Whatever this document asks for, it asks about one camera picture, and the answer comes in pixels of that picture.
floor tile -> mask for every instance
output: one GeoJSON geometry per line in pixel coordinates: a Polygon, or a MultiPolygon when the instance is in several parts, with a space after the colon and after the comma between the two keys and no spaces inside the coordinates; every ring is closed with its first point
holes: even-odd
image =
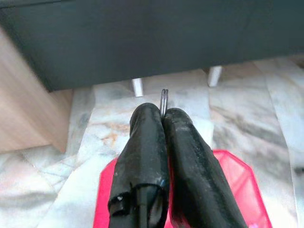
{"type": "Polygon", "coordinates": [[[304,227],[304,70],[285,58],[255,61],[265,74],[292,167],[298,226],[304,227]]]}
{"type": "Polygon", "coordinates": [[[253,168],[274,227],[296,227],[289,152],[260,74],[257,86],[235,81],[209,90],[213,148],[229,150],[253,168]]]}
{"type": "Polygon", "coordinates": [[[78,167],[38,228],[93,227],[99,175],[113,158],[113,155],[97,154],[78,167]]]}
{"type": "MultiPolygon", "coordinates": [[[[201,133],[205,141],[211,145],[213,123],[204,119],[204,104],[200,105],[201,99],[187,103],[184,98],[187,95],[170,95],[169,107],[179,107],[185,110],[192,118],[194,125],[201,133]]],[[[159,95],[145,95],[144,97],[130,97],[112,101],[105,104],[97,104],[94,108],[88,127],[85,131],[81,147],[77,155],[77,162],[84,162],[96,153],[116,154],[125,147],[130,134],[130,119],[133,111],[140,104],[150,102],[159,105],[159,95]]]]}
{"type": "Polygon", "coordinates": [[[201,69],[145,77],[142,81],[143,100],[134,97],[131,81],[95,85],[96,106],[107,106],[112,101],[123,101],[126,98],[134,99],[136,104],[140,104],[136,100],[149,102],[149,99],[152,98],[150,102],[159,106],[162,89],[167,88],[169,90],[169,107],[179,107],[187,113],[191,112],[209,119],[207,75],[201,69]]]}
{"type": "Polygon", "coordinates": [[[265,77],[253,62],[223,66],[218,86],[266,88],[265,77]]]}
{"type": "Polygon", "coordinates": [[[34,228],[57,194],[22,154],[10,156],[0,167],[0,227],[34,228]]]}
{"type": "Polygon", "coordinates": [[[72,111],[70,116],[69,138],[66,146],[66,157],[78,153],[82,137],[95,106],[93,89],[79,88],[74,90],[72,111]]]}
{"type": "Polygon", "coordinates": [[[59,193],[61,187],[75,169],[76,155],[63,159],[53,165],[39,170],[39,174],[51,184],[55,192],[59,193]]]}
{"type": "Polygon", "coordinates": [[[60,152],[52,145],[28,148],[18,151],[36,169],[40,170],[65,159],[65,153],[60,152]]]}

sofa leg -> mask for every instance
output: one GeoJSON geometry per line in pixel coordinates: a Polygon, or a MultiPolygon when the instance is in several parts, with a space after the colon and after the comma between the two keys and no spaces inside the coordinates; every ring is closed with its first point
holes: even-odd
{"type": "Polygon", "coordinates": [[[143,81],[141,78],[132,79],[133,90],[136,97],[143,96],[143,81]]]}
{"type": "Polygon", "coordinates": [[[209,87],[215,87],[218,84],[218,79],[222,72],[222,66],[213,66],[210,68],[209,75],[208,75],[208,85],[209,87]]]}

red tray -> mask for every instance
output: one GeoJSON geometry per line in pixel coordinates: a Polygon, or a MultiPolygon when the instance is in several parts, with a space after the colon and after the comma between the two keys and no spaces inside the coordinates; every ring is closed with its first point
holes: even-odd
{"type": "MultiPolygon", "coordinates": [[[[214,150],[237,205],[249,228],[271,228],[252,169],[236,156],[225,150],[214,150]]],[[[107,203],[110,197],[112,177],[117,159],[112,160],[101,172],[93,228],[108,228],[109,212],[107,203]]],[[[165,228],[173,228],[170,222],[170,206],[165,228]]]]}

